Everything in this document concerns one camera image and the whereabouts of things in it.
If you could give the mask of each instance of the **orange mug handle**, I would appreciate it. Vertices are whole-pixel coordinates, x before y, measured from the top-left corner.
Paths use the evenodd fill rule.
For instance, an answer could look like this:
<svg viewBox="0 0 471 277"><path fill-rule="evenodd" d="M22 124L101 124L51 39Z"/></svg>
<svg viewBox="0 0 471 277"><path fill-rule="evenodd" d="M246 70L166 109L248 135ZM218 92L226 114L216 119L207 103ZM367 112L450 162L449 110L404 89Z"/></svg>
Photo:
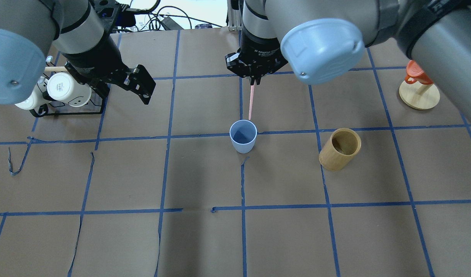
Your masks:
<svg viewBox="0 0 471 277"><path fill-rule="evenodd" d="M406 75L405 77L405 82L409 85L412 85L412 84L415 84L417 82L417 80L415 80L413 77L411 77L410 75Z"/></svg>

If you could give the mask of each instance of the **light blue joint cap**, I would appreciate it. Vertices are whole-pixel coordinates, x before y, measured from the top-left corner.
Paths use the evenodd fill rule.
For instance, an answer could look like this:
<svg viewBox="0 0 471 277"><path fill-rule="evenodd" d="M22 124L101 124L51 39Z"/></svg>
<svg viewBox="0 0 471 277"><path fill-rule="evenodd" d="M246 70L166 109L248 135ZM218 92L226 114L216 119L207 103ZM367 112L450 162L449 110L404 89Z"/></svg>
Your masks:
<svg viewBox="0 0 471 277"><path fill-rule="evenodd" d="M38 46L0 29L0 104L26 100L44 69L45 56Z"/></svg>
<svg viewBox="0 0 471 277"><path fill-rule="evenodd" d="M337 18L314 19L290 30L281 50L295 75L306 84L322 84L343 75L364 55L362 33Z"/></svg>

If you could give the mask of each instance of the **pink straw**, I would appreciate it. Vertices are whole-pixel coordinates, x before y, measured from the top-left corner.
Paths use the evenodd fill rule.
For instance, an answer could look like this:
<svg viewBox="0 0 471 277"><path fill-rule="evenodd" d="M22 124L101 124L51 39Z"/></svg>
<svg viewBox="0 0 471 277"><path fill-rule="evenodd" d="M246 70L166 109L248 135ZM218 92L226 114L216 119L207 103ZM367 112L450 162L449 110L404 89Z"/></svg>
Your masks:
<svg viewBox="0 0 471 277"><path fill-rule="evenodd" d="M253 98L254 98L254 85L251 86L251 98L249 99L249 120L253 115Z"/></svg>

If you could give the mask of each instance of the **light blue cup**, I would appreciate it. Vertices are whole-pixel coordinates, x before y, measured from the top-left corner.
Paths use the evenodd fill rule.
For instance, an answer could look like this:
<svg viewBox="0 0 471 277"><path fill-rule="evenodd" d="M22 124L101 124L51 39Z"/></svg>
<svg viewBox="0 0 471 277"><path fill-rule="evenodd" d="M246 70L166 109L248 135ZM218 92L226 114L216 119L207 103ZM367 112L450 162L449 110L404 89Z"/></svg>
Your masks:
<svg viewBox="0 0 471 277"><path fill-rule="evenodd" d="M236 121L230 127L230 139L237 152L246 154L251 151L256 142L258 128L248 120Z"/></svg>

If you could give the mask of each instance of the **orange mug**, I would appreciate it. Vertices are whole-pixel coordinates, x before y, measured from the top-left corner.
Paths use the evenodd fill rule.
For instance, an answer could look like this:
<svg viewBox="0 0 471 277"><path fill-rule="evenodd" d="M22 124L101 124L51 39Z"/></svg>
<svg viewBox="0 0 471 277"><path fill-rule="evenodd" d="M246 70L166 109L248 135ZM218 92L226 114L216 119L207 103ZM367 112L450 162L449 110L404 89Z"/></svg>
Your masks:
<svg viewBox="0 0 471 277"><path fill-rule="evenodd" d="M409 61L408 65L406 65L405 82L411 85L415 84L417 81L424 85L434 84L418 63L415 61Z"/></svg>

